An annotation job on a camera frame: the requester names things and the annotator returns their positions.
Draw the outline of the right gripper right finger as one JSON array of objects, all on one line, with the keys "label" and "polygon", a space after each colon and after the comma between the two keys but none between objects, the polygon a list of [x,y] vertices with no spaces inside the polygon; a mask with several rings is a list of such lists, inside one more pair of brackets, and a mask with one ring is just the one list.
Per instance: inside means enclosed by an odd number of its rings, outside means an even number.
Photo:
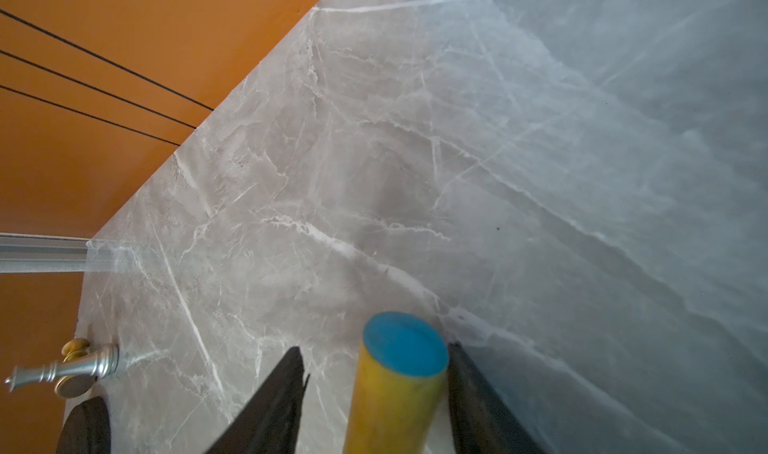
[{"label": "right gripper right finger", "polygon": [[541,453],[462,345],[448,345],[448,400],[457,453]]}]

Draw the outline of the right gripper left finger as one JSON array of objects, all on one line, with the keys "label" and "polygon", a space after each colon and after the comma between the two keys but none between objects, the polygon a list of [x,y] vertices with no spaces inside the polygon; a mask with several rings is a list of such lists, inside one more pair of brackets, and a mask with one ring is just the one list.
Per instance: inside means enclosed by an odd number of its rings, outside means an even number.
[{"label": "right gripper left finger", "polygon": [[293,454],[308,380],[300,348],[293,346],[207,452]]}]

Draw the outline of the green trowel yellow handle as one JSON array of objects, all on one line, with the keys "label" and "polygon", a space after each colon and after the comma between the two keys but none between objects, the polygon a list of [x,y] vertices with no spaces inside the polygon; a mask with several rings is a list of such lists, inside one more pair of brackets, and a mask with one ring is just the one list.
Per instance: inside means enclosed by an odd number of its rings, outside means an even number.
[{"label": "green trowel yellow handle", "polygon": [[407,313],[364,326],[345,453],[421,453],[447,384],[449,354],[436,329]]}]

